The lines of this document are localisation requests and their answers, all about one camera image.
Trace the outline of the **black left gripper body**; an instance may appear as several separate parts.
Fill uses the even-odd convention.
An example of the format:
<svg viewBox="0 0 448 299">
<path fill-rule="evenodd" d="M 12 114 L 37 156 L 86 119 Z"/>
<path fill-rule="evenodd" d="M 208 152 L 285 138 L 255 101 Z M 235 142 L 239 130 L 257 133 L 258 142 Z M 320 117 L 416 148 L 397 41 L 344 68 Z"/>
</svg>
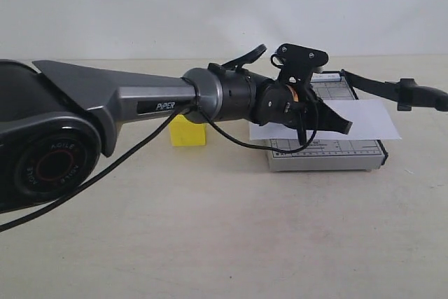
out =
<svg viewBox="0 0 448 299">
<path fill-rule="evenodd" d="M 257 98 L 257 124 L 274 123 L 294 130 L 314 130 L 319 125 L 316 110 L 316 96 L 310 90 L 275 81 Z"/>
</svg>

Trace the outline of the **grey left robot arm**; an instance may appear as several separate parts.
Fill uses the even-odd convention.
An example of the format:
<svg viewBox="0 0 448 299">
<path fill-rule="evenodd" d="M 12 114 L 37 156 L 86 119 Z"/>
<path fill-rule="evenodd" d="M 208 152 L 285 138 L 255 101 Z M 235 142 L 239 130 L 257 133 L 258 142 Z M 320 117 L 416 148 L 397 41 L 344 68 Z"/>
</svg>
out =
<svg viewBox="0 0 448 299">
<path fill-rule="evenodd" d="M 124 124 L 179 113 L 200 124 L 247 120 L 347 134 L 351 122 L 307 82 L 287 83 L 211 63 L 179 78 L 49 60 L 1 61 L 1 212 L 74 192 Z"/>
</svg>

